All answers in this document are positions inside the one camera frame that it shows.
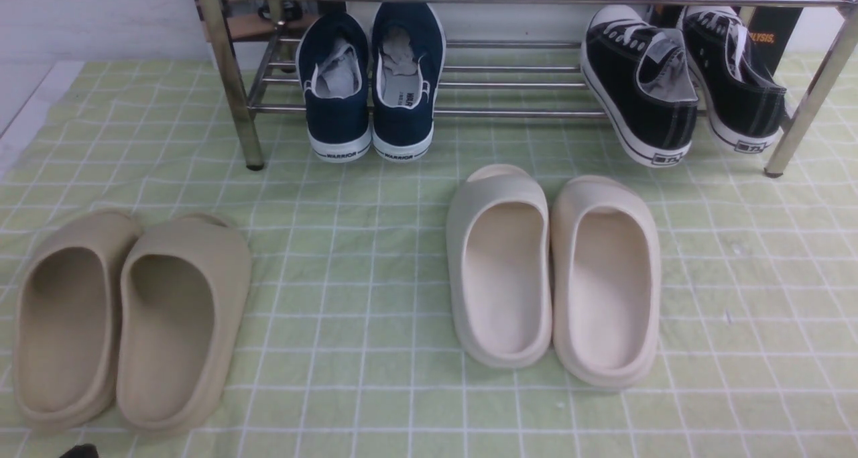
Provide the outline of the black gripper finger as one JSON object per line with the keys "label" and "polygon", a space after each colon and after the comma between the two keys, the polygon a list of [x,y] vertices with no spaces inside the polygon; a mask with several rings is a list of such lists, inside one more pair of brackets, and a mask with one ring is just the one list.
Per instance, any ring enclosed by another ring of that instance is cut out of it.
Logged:
{"label": "black gripper finger", "polygon": [[95,445],[75,445],[60,458],[99,458],[99,452]]}

